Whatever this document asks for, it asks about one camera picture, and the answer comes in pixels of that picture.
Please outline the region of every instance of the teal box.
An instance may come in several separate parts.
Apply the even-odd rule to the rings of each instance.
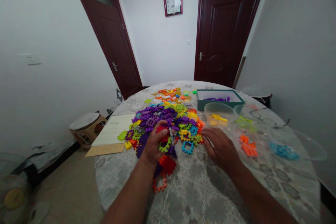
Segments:
[[[208,98],[223,98],[230,97],[230,101],[211,101],[204,100]],[[234,90],[222,90],[222,89],[197,89],[197,110],[204,111],[204,106],[211,102],[219,102],[234,108],[237,105],[244,105],[245,101]]]

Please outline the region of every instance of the stool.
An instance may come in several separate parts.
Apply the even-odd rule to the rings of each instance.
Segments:
[[[106,118],[99,113],[89,113],[78,118],[69,128],[82,148],[89,150],[106,122]]]

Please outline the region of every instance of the door frame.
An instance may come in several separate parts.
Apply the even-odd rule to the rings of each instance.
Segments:
[[[245,46],[247,39],[249,37],[251,27],[253,24],[253,20],[256,16],[256,12],[259,6],[260,0],[255,0],[251,12],[250,19],[248,21],[247,30],[246,30],[246,36],[245,36]],[[200,50],[200,42],[201,42],[201,25],[202,25],[202,12],[203,12],[203,0],[198,0],[198,16],[197,16],[197,34],[196,34],[196,52],[195,52],[195,71],[194,71],[194,80],[197,81],[197,68],[198,68],[198,58],[199,58],[199,50]],[[241,52],[241,56],[243,56],[245,47],[243,48],[243,51]]]
[[[84,0],[80,0],[80,1],[81,1],[82,5],[83,5],[83,7],[84,7],[84,10],[85,10],[85,12],[86,12],[88,18],[89,18],[89,21],[90,21],[90,23],[91,23],[91,26],[92,26],[92,28],[93,28],[93,30],[94,30],[94,33],[95,33],[95,35],[96,35],[96,37],[97,37],[97,40],[98,40],[98,42],[99,42],[99,44],[100,44],[100,47],[101,47],[101,49],[102,49],[102,51],[103,51],[103,53],[104,53],[104,55],[105,55],[105,58],[106,58],[107,63],[108,63],[108,65],[109,65],[110,69],[111,69],[111,72],[112,72],[112,74],[113,74],[115,80],[117,81],[117,78],[116,78],[116,76],[114,75],[114,69],[113,69],[113,66],[110,65],[110,61],[109,61],[108,57],[106,56],[106,55],[107,55],[107,52],[104,51],[104,47],[103,47],[102,43],[99,41],[99,35],[98,35],[98,32],[97,32],[96,27],[95,27],[95,25],[94,25],[93,19],[92,19],[91,15],[90,15],[90,11],[89,11],[89,9],[87,8],[87,6],[85,5],[85,1],[84,1]],[[116,7],[117,7],[117,9],[118,9],[118,12],[119,12],[119,15],[120,15],[120,18],[121,18],[121,22],[122,22],[122,26],[123,26],[124,31],[125,31],[125,35],[126,35],[126,39],[127,39],[127,44],[128,44],[128,46],[129,46],[129,50],[131,51],[131,56],[132,56],[132,60],[133,60],[134,66],[135,66],[136,74],[137,74],[137,76],[138,76],[138,78],[139,78],[139,82],[140,82],[141,87],[143,87],[142,82],[141,82],[141,78],[140,78],[140,74],[139,74],[139,71],[138,71],[138,66],[137,66],[137,63],[136,63],[136,61],[135,61],[135,57],[134,57],[134,53],[133,53],[133,49],[132,49],[132,45],[131,45],[131,41],[130,41],[130,38],[129,38],[129,36],[128,36],[127,29],[126,29],[124,16],[123,16],[123,13],[122,13],[122,11],[121,11],[121,7],[120,7],[119,0],[110,0],[110,1],[111,1],[111,3],[113,3],[113,4],[115,3],[115,4],[116,4]]]

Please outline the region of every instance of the dark red wooden door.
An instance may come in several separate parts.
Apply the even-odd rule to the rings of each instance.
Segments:
[[[196,80],[233,86],[248,36],[253,2],[203,0]]]
[[[127,31],[123,25],[124,19],[119,1],[81,1],[120,91],[124,99],[127,99],[142,90],[142,84]]]

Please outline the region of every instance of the clock face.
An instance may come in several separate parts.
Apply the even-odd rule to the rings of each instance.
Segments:
[[[167,14],[174,14],[181,11],[180,0],[166,0]]]

